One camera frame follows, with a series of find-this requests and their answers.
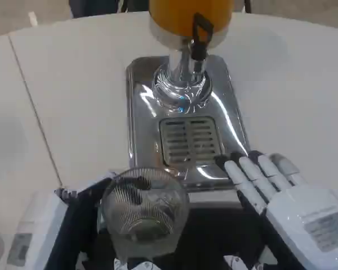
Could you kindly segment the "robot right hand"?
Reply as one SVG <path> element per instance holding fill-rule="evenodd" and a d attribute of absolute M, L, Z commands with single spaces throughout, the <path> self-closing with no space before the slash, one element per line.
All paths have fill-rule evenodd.
<path fill-rule="evenodd" d="M 338 197 L 309 184 L 285 156 L 215 156 L 239 202 L 260 225 L 278 269 L 338 269 Z"/>

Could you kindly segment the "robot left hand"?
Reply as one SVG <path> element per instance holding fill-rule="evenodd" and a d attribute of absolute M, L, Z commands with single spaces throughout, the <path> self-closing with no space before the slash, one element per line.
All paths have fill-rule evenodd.
<path fill-rule="evenodd" d="M 19 222 L 6 269 L 159 269 L 148 259 L 118 260 L 100 210 L 117 174 L 81 189 L 37 193 Z"/>

